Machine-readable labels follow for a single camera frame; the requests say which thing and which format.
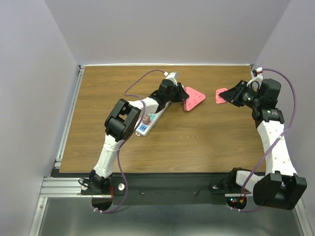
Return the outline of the pink triangular power strip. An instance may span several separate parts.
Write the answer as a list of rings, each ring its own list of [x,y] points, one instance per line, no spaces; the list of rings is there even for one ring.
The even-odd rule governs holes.
[[[191,111],[206,99],[206,95],[191,87],[185,87],[184,90],[189,95],[189,98],[184,101],[184,111],[186,112]]]

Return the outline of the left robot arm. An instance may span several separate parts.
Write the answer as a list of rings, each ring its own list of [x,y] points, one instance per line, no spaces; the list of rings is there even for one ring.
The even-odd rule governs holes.
[[[104,123],[104,145],[96,165],[89,174],[93,189],[99,194],[110,189],[110,177],[118,151],[135,132],[144,115],[158,113],[168,103],[183,102],[188,98],[189,95],[181,83],[164,79],[159,88],[144,99],[120,99]]]

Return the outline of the white multicolour power strip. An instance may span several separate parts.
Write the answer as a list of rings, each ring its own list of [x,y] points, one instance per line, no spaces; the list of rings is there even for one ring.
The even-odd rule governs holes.
[[[155,123],[158,121],[158,119],[161,117],[161,115],[164,113],[164,111],[167,109],[169,106],[170,102],[168,102],[165,105],[165,108],[163,108],[161,111],[155,114],[147,114],[144,116],[142,119],[139,127],[135,131],[135,135],[140,137],[146,137],[147,134],[150,132],[152,127],[155,125]]]

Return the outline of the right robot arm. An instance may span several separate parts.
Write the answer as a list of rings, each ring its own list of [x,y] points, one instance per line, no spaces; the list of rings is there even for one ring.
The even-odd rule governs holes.
[[[263,79],[257,90],[252,83],[240,81],[217,94],[237,107],[251,108],[264,149],[261,160],[266,163],[264,177],[255,175],[256,170],[234,168],[226,186],[232,192],[241,189],[243,195],[251,193],[258,206],[292,210],[305,192],[307,181],[298,176],[289,157],[284,137],[287,128],[282,111],[276,107],[280,90],[278,81]]]

